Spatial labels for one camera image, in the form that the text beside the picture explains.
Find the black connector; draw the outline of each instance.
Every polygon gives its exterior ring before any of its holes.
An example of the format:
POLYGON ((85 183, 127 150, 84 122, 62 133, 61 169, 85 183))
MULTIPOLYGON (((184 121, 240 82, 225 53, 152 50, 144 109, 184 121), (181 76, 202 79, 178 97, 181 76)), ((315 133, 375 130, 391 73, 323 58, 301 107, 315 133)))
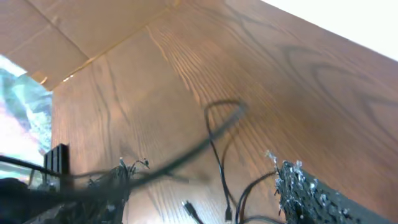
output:
POLYGON ((188 215, 191 216, 196 221, 197 224, 203 224, 203 222, 200 220, 197 214, 197 211, 189 201, 182 202, 182 205, 184 206, 184 209, 188 213, 188 215))
POLYGON ((232 223, 232 210, 231 207, 227 207, 225 210, 225 223, 232 223))

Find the wire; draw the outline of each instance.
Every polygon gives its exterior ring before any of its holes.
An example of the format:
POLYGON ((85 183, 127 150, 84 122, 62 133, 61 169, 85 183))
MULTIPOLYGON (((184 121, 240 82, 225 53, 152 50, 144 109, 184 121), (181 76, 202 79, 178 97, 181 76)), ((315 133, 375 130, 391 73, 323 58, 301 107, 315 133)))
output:
MULTIPOLYGON (((3 189, 1 194, 5 195, 6 197, 15 198, 15 199, 17 198, 29 198, 30 200, 46 199, 49 202, 58 202, 58 203, 74 202, 82 200, 96 200, 98 198, 103 198, 103 197, 108 197, 108 198, 119 197, 126 190, 131 191, 137 189, 145 184, 149 184, 157 180, 159 177, 170 174, 173 170, 181 167, 182 165, 194 159, 196 156, 200 155, 200 153, 202 153, 205 149, 207 149, 207 146, 210 144, 211 141, 220 138, 227 129, 232 127, 232 125, 234 125, 238 121, 238 119, 242 117, 245 109, 246 105, 242 102, 239 102, 238 109, 236 109, 219 128, 217 128, 214 132, 212 132, 211 136, 208 136, 208 138, 206 138, 196 146, 192 147, 185 154, 182 154, 177 159, 175 159, 172 162, 169 162, 167 165, 163 166, 162 168, 144 176, 141 179, 130 180, 126 185, 120 185, 117 187, 109 187, 109 186, 96 187, 93 189, 84 189, 84 190, 66 190, 63 192, 44 192, 38 190, 30 190, 27 194, 21 194, 20 192, 16 192, 10 189, 3 189)), ((4 158, 6 157, 0 156, 0 161, 3 161, 4 158)), ((20 163, 20 166, 24 165, 28 165, 26 167, 32 169, 31 164, 27 164, 25 162, 23 162, 22 164, 20 163)), ((35 168, 38 168, 37 170, 39 171, 43 171, 43 173, 54 175, 53 172, 48 172, 42 167, 36 166, 35 168)))
POLYGON ((240 104, 240 102, 238 100, 219 100, 219 101, 214 101, 214 102, 206 105, 205 111, 204 111, 206 128, 207 128, 208 135, 209 135, 209 137, 211 139, 210 140, 210 145, 211 145, 211 148, 213 149, 214 155, 216 157, 216 160, 217 160, 217 163, 218 163, 218 169, 219 169, 220 177, 221 177, 221 183, 223 184, 224 196, 225 196, 225 200, 226 200, 226 211, 225 211, 225 220, 226 221, 231 221, 232 220, 231 204, 229 202, 229 195, 231 195, 231 193, 230 193, 229 188, 228 188, 228 186, 226 184, 226 179, 225 179, 225 174, 224 174, 224 167, 221 164, 220 157, 218 156, 215 143, 212 140, 213 133, 212 133, 211 128, 210 128, 209 110, 212 107, 219 106, 219 105, 238 105, 239 106, 239 104, 240 104))
POLYGON ((107 174, 109 172, 109 170, 97 170, 97 171, 87 172, 87 173, 77 174, 77 175, 59 174, 57 172, 48 170, 41 166, 37 166, 37 165, 31 164, 29 162, 25 162, 25 161, 22 161, 19 159, 14 159, 14 158, 6 157, 6 156, 0 156, 0 162, 7 162, 7 163, 14 164, 17 166, 30 168, 32 170, 37 170, 43 174, 48 174, 48 175, 52 175, 54 177, 65 178, 65 179, 78 179, 78 178, 87 177, 87 176, 91 176, 91 175, 103 175, 103 174, 107 174))
POLYGON ((281 222, 278 222, 276 220, 273 220, 273 219, 271 219, 269 217, 265 217, 265 216, 262 216, 262 215, 255 215, 255 216, 252 216, 252 217, 248 217, 245 220, 243 220, 241 222, 241 224, 249 223, 251 221, 261 221, 261 222, 266 222, 266 223, 281 224, 281 222))
MULTIPOLYGON (((256 184, 258 184, 259 182, 261 182, 262 180, 265 180, 266 178, 268 178, 268 177, 270 177, 270 176, 272 176, 272 175, 274 175, 274 174, 276 174, 276 170, 275 170, 275 171, 272 171, 272 172, 266 173, 265 175, 261 176, 260 178, 256 179, 255 181, 251 182, 251 183, 244 189, 244 191, 243 191, 241 197, 239 198, 238 204, 237 204, 237 206, 236 206, 235 221, 234 221, 235 224, 242 224, 242 223, 245 223, 245 220, 239 221, 239 214, 240 214, 241 209, 242 209, 242 208, 241 208, 242 202, 243 202, 244 198, 247 197, 247 196, 249 195, 249 192, 251 191, 251 189, 252 189, 256 184)), ((278 222, 278 221, 275 221, 275 220, 272 220, 272 221, 273 221, 272 223, 282 223, 282 222, 278 222)))

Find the white wall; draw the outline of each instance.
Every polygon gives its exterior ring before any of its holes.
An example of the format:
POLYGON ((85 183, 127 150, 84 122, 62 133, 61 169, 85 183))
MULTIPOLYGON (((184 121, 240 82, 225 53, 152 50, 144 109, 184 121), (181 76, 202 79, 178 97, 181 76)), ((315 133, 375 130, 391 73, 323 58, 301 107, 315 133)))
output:
POLYGON ((263 0, 398 61, 398 0, 263 0))

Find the wooden tabletop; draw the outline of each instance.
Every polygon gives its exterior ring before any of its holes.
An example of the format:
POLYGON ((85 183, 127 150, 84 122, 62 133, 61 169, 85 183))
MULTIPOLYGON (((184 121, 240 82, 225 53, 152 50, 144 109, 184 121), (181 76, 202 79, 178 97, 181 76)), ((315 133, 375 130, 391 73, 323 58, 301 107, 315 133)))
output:
MULTIPOLYGON (((249 110, 217 145, 234 197, 273 168, 303 168, 398 222, 398 63, 259 0, 183 1, 53 92, 52 145, 69 144, 74 173, 147 158, 154 169, 206 136, 203 106, 225 98, 249 110)), ((232 110, 220 107, 220 124, 232 110)), ((225 201, 208 151, 169 179, 133 192, 124 223, 223 223, 225 201)), ((246 214, 278 218, 274 179, 246 214)))

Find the cable plug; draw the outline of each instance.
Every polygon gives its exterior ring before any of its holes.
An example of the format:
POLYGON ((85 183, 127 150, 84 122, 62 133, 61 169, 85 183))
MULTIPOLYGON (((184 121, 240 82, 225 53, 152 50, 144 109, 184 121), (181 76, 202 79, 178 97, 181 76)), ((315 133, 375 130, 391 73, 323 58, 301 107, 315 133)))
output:
POLYGON ((232 210, 231 207, 227 207, 225 210, 225 223, 230 224, 232 223, 232 210))
POLYGON ((184 206, 184 209, 188 213, 188 215, 191 216, 196 221, 197 224, 203 224, 203 222, 200 220, 197 214, 197 211, 195 210, 193 205, 189 203, 189 201, 182 202, 182 205, 184 206))
POLYGON ((182 202, 182 205, 184 206, 184 209, 188 213, 189 216, 191 216, 191 217, 198 216, 197 211, 195 210, 195 208, 189 201, 182 202))

